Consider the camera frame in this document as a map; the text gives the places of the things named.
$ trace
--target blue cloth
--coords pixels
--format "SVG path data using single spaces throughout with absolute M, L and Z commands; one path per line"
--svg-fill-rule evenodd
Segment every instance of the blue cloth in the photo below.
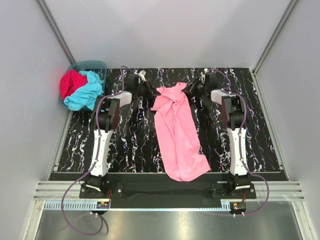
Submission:
M 102 89 L 103 81 L 93 71 L 79 71 L 79 73 L 86 76 L 88 83 L 79 87 L 70 96 L 67 96 L 63 103 L 72 111 L 79 111 L 83 107 L 93 110 L 97 96 L 104 93 Z

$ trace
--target pink cloth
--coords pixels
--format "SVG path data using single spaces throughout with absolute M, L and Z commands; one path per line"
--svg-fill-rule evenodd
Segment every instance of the pink cloth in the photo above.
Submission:
M 158 87 L 151 110 L 165 172 L 176 181 L 192 181 L 210 170 L 205 155 L 199 154 L 200 142 L 188 98 L 181 92 L 186 83 Z

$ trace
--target wire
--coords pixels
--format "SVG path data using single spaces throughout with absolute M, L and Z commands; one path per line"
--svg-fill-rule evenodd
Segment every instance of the wire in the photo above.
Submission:
M 107 96 L 104 96 L 101 98 L 101 100 L 99 101 L 98 105 L 97 105 L 97 108 L 96 108 L 96 112 L 95 112 L 95 121 L 96 121 L 96 127 L 98 129 L 98 134 L 99 136 L 101 135 L 101 129 L 100 129 L 100 125 L 99 125 L 99 120 L 98 120 L 98 114 L 99 114 L 99 111 L 101 109 L 101 105 L 102 105 L 102 102 L 106 99 L 106 98 L 110 98 L 110 97 L 115 97 L 119 94 L 121 94 L 124 90 L 125 90 L 125 76 L 124 76 L 124 73 L 123 73 L 123 69 L 127 69 L 129 71 L 131 71 L 132 73 L 134 73 L 130 68 L 128 68 L 127 66 L 121 66 L 120 68 L 120 71 L 121 71 L 121 80 L 122 80 L 122 88 L 121 88 L 121 91 L 119 91 L 118 93 L 116 94 L 112 94 L 112 95 L 107 95 Z M 99 157 L 99 150 L 100 150 L 100 144 L 101 144 L 101 140 L 100 140 L 100 137 L 98 138 L 98 144 L 97 144 L 97 150 L 96 150 L 96 155 L 95 155 L 95 160 L 94 160 L 94 163 L 92 165 L 92 167 L 82 176 L 80 176 L 77 180 L 75 180 L 67 189 L 66 191 L 64 192 L 63 196 L 62 196 L 62 199 L 61 199 L 61 212 L 62 212 L 62 216 L 66 222 L 66 224 L 72 229 L 74 230 L 75 232 L 77 233 L 80 233 L 82 235 L 85 235 L 85 236 L 95 236 L 97 234 L 99 234 L 104 226 L 104 218 L 99 215 L 99 214 L 96 214 L 96 216 L 98 216 L 101 220 L 101 226 L 99 228 L 98 231 L 94 232 L 94 233 L 87 233 L 87 232 L 83 232 L 83 231 L 80 231 L 78 229 L 76 229 L 68 220 L 67 216 L 66 216 L 66 213 L 65 213 L 65 210 L 64 210 L 64 202 L 65 202 L 65 198 L 66 198 L 66 195 L 67 193 L 69 192 L 69 190 L 77 183 L 77 182 L 80 182 L 83 178 L 85 178 L 87 175 L 90 174 L 90 172 L 95 168 L 96 164 L 97 164 L 97 161 L 98 161 L 98 157 Z M 109 207 L 110 207 L 110 202 L 111 202 L 111 196 L 112 196 L 112 192 L 110 190 L 110 194 L 109 194 Z
M 211 68 L 212 71 L 215 71 L 215 72 L 218 72 L 220 74 L 222 74 L 228 81 L 228 86 L 227 87 L 224 87 L 221 89 L 222 92 L 228 94 L 228 95 L 236 95 L 240 98 L 240 100 L 242 101 L 243 103 L 243 106 L 244 106 L 244 117 L 243 117 L 243 120 L 242 120 L 242 123 L 240 125 L 240 128 L 239 128 L 239 151 L 240 151 L 240 159 L 241 159 L 241 162 L 242 162 L 242 165 L 243 167 L 245 168 L 245 170 L 252 176 L 252 177 L 256 177 L 256 178 L 260 178 L 261 180 L 263 180 L 265 182 L 265 186 L 266 186 L 266 198 L 265 198 L 265 201 L 264 203 L 262 204 L 262 206 L 253 211 L 253 212 L 250 212 L 250 213 L 247 213 L 246 216 L 252 216 L 258 212 L 260 212 L 262 209 L 265 208 L 268 200 L 269 200 L 269 194 L 270 194 L 270 189 L 269 189 L 269 184 L 267 182 L 267 180 L 263 177 L 263 176 L 260 176 L 258 174 L 254 174 L 252 173 L 248 166 L 246 165 L 246 163 L 244 162 L 244 158 L 243 158 L 243 154 L 242 154 L 242 146 L 241 146 L 241 132 L 242 132 L 242 128 L 244 127 L 245 123 L 246 123 L 246 119 L 247 119 L 247 104 L 246 104 L 246 101 L 244 100 L 244 98 L 239 94 L 239 93 L 235 93 L 235 92 L 231 92 L 231 81 L 230 79 L 228 78 L 228 76 L 226 74 L 224 74 L 223 72 L 217 70 L 217 69 L 214 69 L 214 68 Z

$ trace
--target gray floor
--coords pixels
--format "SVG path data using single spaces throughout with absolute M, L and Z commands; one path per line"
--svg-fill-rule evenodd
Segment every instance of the gray floor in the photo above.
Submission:
M 248 202 L 251 212 L 259 207 Z M 84 216 L 83 211 L 68 211 L 75 227 L 93 233 L 100 221 Z M 37 240 L 302 240 L 298 224 L 289 202 L 269 202 L 254 216 L 216 216 L 214 212 L 132 212 L 110 211 L 103 215 L 108 224 L 99 235 L 83 236 L 66 226 L 60 211 L 45 210 L 40 221 Z

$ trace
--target red cloth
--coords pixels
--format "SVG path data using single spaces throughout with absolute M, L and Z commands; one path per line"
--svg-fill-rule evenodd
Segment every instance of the red cloth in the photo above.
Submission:
M 62 101 L 65 101 L 66 97 L 73 94 L 78 88 L 88 83 L 87 77 L 82 76 L 77 71 L 70 69 L 60 80 L 60 94 Z

